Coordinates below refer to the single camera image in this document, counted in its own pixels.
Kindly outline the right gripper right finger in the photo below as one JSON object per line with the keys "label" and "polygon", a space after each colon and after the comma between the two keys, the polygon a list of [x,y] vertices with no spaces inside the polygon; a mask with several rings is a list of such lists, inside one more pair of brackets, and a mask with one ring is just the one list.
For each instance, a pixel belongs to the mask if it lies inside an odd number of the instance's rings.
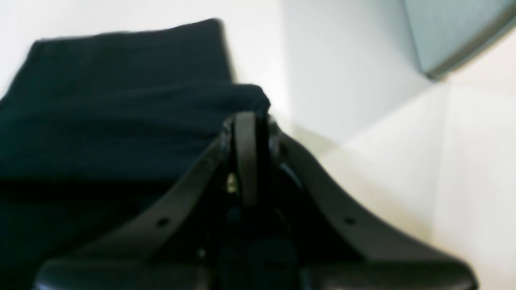
{"label": "right gripper right finger", "polygon": [[474,271],[391,226],[363,207],[315,156],[258,118],[259,161],[269,173],[261,195],[286,220],[297,256],[297,290],[477,290]]}

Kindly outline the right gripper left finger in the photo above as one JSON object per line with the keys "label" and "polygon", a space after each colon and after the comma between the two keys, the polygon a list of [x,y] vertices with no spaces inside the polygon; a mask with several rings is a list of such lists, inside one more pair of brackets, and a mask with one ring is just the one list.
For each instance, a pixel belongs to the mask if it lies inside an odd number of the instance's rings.
{"label": "right gripper left finger", "polygon": [[37,290],[208,290],[204,265],[150,265],[193,213],[220,163],[238,177],[245,207],[258,203],[257,116],[236,114],[179,182],[141,215],[66,257],[45,262]]}

